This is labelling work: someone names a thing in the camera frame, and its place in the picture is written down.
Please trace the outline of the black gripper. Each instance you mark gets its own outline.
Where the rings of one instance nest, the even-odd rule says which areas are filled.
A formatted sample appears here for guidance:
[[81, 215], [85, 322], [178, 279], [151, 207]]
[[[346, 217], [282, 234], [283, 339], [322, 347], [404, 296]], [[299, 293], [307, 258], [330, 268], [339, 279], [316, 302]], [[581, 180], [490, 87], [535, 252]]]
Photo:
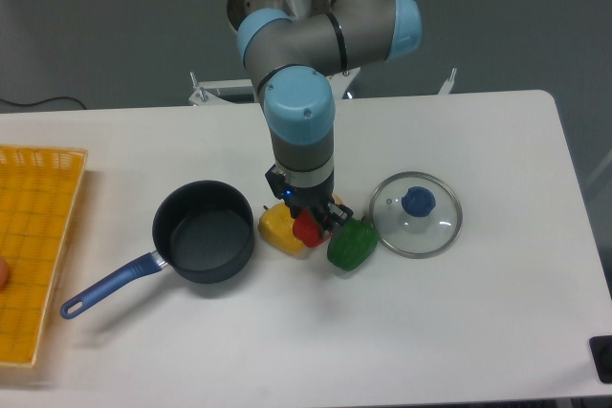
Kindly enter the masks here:
[[334, 188], [334, 173], [315, 186], [291, 185], [278, 168], [273, 165], [265, 174], [273, 195], [289, 207], [290, 216], [296, 219], [303, 209], [324, 215], [321, 227], [326, 232], [340, 232], [353, 217], [353, 210], [344, 204], [331, 204]]

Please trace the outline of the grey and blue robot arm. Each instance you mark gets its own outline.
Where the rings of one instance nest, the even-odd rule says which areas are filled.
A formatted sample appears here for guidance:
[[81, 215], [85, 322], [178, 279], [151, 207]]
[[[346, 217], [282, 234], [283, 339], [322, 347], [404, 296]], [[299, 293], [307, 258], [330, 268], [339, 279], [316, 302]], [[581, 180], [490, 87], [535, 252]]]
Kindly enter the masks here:
[[240, 60], [271, 133], [267, 180], [293, 217], [323, 232], [351, 211], [333, 199], [331, 75], [413, 52], [422, 38], [414, 0], [240, 0], [229, 8]]

